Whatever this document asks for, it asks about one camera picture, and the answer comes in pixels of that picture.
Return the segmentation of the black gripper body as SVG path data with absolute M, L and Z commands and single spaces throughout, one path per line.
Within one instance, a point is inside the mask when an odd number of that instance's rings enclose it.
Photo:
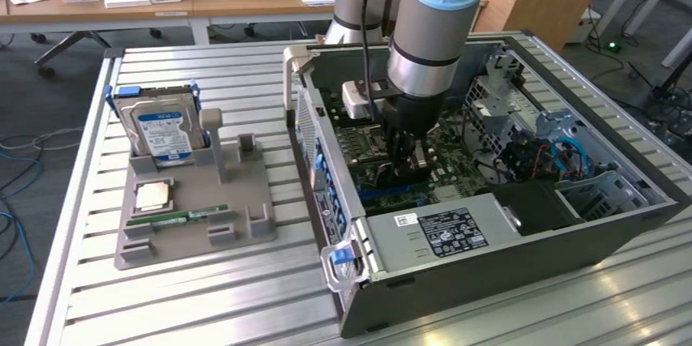
M 381 109 L 382 135 L 392 144 L 394 138 L 424 139 L 433 128 L 442 110 L 444 96 L 412 96 L 400 94 L 385 98 Z

